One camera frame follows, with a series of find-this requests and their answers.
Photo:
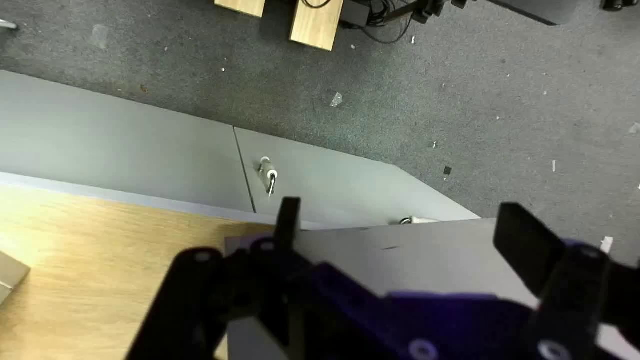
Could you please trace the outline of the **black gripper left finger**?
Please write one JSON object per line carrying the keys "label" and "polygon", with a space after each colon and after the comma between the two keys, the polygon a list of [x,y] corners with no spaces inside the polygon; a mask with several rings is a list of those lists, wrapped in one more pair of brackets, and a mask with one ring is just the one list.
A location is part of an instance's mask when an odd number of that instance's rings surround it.
{"label": "black gripper left finger", "polygon": [[286,282],[303,259],[294,253],[301,198],[285,198],[272,236],[225,257],[186,248],[170,265],[127,360],[213,360],[230,323],[256,319],[280,347],[290,347]]}

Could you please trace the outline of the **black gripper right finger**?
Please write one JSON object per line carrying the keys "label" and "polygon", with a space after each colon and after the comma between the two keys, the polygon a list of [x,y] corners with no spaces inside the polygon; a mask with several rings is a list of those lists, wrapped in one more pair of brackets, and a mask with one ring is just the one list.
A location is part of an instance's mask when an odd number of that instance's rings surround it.
{"label": "black gripper right finger", "polygon": [[531,360],[619,360],[598,344],[598,329],[612,326],[640,348],[640,269],[604,250],[556,236],[517,202],[497,217],[494,248],[538,298],[519,339]]}

